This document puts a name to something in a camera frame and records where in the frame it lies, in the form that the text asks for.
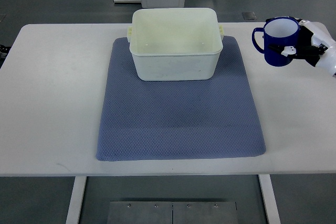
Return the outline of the black white robotic hand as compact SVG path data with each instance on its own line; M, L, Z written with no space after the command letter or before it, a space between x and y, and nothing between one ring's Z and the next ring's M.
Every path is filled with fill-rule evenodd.
M335 40L314 23L294 18L299 23L299 37L295 46L287 46L282 55L302 59L313 67L326 69L335 77Z

